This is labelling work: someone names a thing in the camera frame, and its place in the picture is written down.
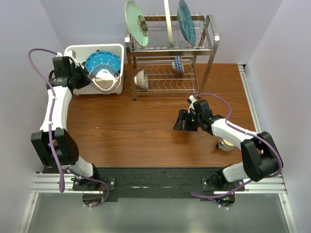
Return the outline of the turquoise scalloped plate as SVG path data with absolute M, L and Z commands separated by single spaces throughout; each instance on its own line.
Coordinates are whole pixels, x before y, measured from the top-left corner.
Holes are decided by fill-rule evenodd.
M 112 74 L 121 73 L 121 59 L 118 55 L 104 50 L 98 50 L 86 58 L 84 67 L 91 73 L 95 67 L 107 69 Z

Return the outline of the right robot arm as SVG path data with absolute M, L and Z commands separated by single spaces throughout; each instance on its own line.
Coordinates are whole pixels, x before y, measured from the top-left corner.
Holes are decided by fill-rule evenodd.
M 242 162 L 226 166 L 212 176 L 212 183 L 219 189 L 227 191 L 235 181 L 250 179 L 258 182 L 281 172 L 283 161 L 268 132 L 257 133 L 232 124 L 225 117 L 213 114 L 206 100 L 190 97 L 188 102 L 189 109 L 179 110 L 174 130 L 196 132 L 201 129 L 241 151 Z

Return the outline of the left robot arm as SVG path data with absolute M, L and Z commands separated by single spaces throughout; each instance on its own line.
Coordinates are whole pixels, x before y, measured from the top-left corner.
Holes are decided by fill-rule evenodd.
M 49 74 L 48 105 L 44 121 L 38 132 L 31 135 L 31 143 L 45 167 L 69 169 L 85 176 L 84 186 L 89 190 L 100 187 L 101 179 L 95 175 L 95 166 L 79 154 L 76 142 L 67 131 L 67 116 L 73 91 L 89 84 L 82 65 L 70 56 L 56 56 L 54 69 Z

